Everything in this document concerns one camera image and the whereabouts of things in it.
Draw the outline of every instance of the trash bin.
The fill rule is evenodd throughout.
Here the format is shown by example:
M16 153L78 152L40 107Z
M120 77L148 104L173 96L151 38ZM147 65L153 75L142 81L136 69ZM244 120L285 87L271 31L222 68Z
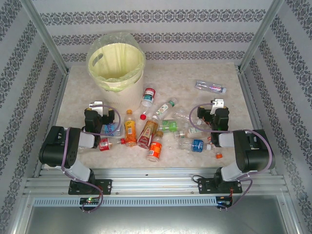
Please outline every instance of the trash bin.
M98 38L87 55L89 74L101 88L103 101L121 114L140 106L144 66L145 55L129 33Z

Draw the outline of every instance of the marble floor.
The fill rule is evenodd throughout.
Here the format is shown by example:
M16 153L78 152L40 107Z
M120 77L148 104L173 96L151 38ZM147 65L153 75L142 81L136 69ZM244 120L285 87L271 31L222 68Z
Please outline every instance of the marble floor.
M225 94L212 94L194 88L197 79L213 81L227 88ZM147 64L144 69L144 87L152 84L156 90L152 108L161 105L170 97L178 100L175 108L190 111L194 106L223 98L230 111L229 130L252 128L243 93L233 63L223 64ZM73 66L70 70L66 90L58 115L57 126L84 126L84 109L89 103L102 100L101 90L90 78L85 66ZM136 132L140 134L145 122L139 119L140 109L134 112L137 119ZM216 159L213 151L193 153L177 148L173 133L163 137L159 162L146 159L147 151L119 145L109 151L83 149L79 160L89 168L186 168L222 167L235 159L233 148L222 148L223 158Z

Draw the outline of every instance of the striped wall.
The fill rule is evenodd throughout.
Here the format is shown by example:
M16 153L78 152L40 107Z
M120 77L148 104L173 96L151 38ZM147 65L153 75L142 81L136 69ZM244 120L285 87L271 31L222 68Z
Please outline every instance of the striped wall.
M0 0L0 234L32 177L63 74L18 0Z
M239 64L272 0L34 0L67 65L92 42L131 33L152 63Z
M245 71L300 225L312 233L312 0L286 0Z

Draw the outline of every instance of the white plastic vent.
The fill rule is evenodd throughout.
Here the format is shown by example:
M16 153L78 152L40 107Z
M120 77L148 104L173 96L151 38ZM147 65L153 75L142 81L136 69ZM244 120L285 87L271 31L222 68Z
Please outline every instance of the white plastic vent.
M35 207L77 207L79 198L36 198ZM215 196L210 197L104 197L104 207L143 207L143 206L216 206Z

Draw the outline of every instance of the blue label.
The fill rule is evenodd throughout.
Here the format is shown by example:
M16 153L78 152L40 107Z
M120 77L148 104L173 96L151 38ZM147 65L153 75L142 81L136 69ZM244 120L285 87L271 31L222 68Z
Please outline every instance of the blue label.
M104 133L105 134L108 134L109 132L112 132L113 130L115 130L115 123L111 124L107 124L107 125L104 125Z
M193 140L192 151L193 152L202 152L203 151L204 142L202 140Z

